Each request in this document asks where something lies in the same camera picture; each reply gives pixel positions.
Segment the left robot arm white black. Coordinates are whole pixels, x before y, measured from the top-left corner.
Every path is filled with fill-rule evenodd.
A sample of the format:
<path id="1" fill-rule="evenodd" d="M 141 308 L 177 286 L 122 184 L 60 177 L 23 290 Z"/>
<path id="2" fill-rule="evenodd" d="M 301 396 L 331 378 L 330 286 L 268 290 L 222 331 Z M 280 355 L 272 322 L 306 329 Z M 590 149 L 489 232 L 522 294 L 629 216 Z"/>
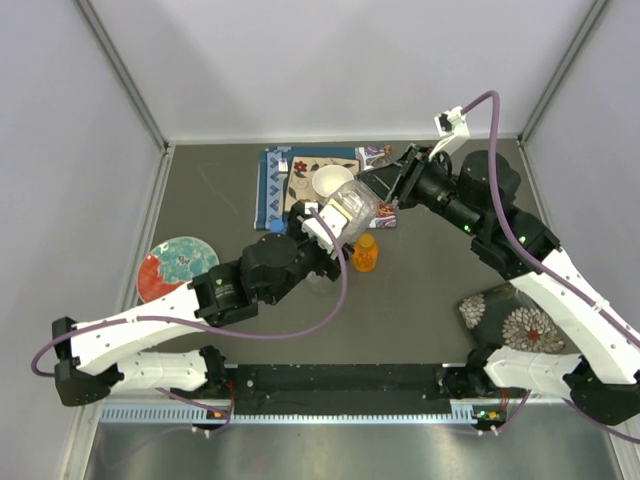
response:
<path id="1" fill-rule="evenodd" d="M 232 336 L 230 325 L 257 316 L 261 304 L 277 304 L 309 274 L 341 278 L 350 223 L 333 203 L 317 211 L 297 203 L 285 232 L 264 235 L 237 260 L 156 300 L 99 320 L 54 321 L 53 378 L 61 403 L 77 407 L 118 391 L 157 388 L 220 394 L 227 374 L 216 350 L 159 354 L 155 347 L 198 330 Z"/>

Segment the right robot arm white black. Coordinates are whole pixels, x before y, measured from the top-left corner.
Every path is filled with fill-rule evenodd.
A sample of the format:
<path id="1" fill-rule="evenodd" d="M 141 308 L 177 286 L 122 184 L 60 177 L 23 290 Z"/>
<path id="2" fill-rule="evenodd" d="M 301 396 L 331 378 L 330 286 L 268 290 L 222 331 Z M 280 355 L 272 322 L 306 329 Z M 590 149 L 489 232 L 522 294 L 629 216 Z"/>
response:
<path id="1" fill-rule="evenodd" d="M 458 173 L 446 153 L 410 146 L 357 180 L 399 209 L 424 206 L 465 232 L 481 262 L 531 298 L 577 347 L 527 351 L 507 342 L 473 351 L 457 372 L 476 394 L 499 387 L 557 396 L 590 419 L 619 425 L 639 413 L 639 335 L 577 270 L 559 239 L 513 202 L 520 175 L 493 150 L 468 154 Z"/>

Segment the large clear juice bottle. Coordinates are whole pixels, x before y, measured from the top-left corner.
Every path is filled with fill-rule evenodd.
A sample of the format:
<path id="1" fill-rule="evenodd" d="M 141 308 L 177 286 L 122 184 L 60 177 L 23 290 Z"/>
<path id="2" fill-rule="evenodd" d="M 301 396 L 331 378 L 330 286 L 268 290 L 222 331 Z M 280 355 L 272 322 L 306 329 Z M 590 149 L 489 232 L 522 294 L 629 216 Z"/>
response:
<path id="1" fill-rule="evenodd" d="M 336 236 L 340 244 L 354 243 L 377 216 L 379 197 L 365 184 L 351 180 L 332 193 L 326 205 L 332 206 L 346 219 Z"/>

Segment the orange juice bottle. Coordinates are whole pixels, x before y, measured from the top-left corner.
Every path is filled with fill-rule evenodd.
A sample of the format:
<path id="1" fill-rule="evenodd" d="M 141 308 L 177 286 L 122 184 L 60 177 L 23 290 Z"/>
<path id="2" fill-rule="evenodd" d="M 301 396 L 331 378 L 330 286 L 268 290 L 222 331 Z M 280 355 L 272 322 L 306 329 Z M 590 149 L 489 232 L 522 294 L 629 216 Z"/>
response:
<path id="1" fill-rule="evenodd" d="M 372 234 L 363 233 L 354 245 L 352 263 L 362 273 L 374 270 L 378 259 L 378 245 Z"/>

